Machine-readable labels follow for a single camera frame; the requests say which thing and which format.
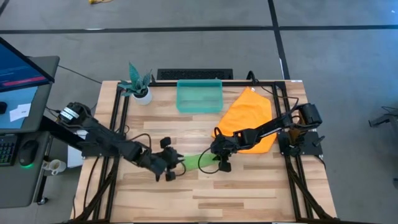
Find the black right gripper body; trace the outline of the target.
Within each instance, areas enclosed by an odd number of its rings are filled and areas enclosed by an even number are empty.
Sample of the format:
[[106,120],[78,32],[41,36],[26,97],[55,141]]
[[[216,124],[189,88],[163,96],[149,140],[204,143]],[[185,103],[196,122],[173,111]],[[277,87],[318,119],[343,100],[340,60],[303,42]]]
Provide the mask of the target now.
[[237,136],[215,135],[211,143],[210,151],[215,155],[215,159],[227,159],[232,154],[236,154],[239,149],[239,138]]

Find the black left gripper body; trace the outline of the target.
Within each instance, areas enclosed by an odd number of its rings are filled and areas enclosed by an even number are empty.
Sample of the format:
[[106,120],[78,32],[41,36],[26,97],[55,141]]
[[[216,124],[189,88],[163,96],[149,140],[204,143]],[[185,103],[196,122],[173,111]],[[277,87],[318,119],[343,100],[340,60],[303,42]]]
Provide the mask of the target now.
[[157,153],[157,155],[166,162],[166,164],[167,164],[166,171],[167,172],[170,172],[172,169],[176,168],[176,166],[177,166],[176,162],[179,159],[176,155],[176,152],[177,151],[173,147],[166,146],[163,149],[163,151]]

